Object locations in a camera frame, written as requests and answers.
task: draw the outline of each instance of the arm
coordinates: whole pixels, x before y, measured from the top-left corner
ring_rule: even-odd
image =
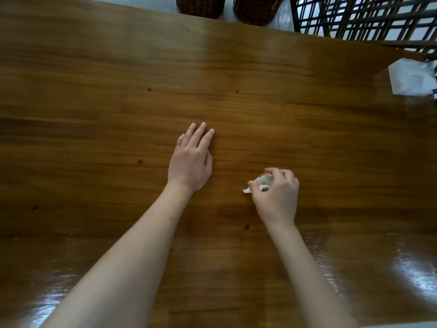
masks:
[[[168,183],[141,219],[92,267],[43,327],[145,327],[179,218],[212,171],[214,130],[193,123],[179,139]]]
[[[309,328],[356,328],[294,225],[299,181],[290,170],[266,168],[274,176],[270,190],[261,192],[249,181],[254,203],[292,282]]]

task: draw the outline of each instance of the brown wicker basket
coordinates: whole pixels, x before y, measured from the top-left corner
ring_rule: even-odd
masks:
[[[180,13],[217,19],[223,12],[225,0],[176,0]]]
[[[275,17],[283,0],[234,0],[234,13],[246,24],[265,26]]]

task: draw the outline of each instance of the wood grain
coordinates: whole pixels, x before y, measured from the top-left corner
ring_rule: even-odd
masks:
[[[372,44],[85,0],[0,0],[0,325],[38,326],[142,215],[192,122],[213,174],[151,327],[301,327],[250,196],[299,178],[296,224],[361,325],[437,318],[437,121]]]

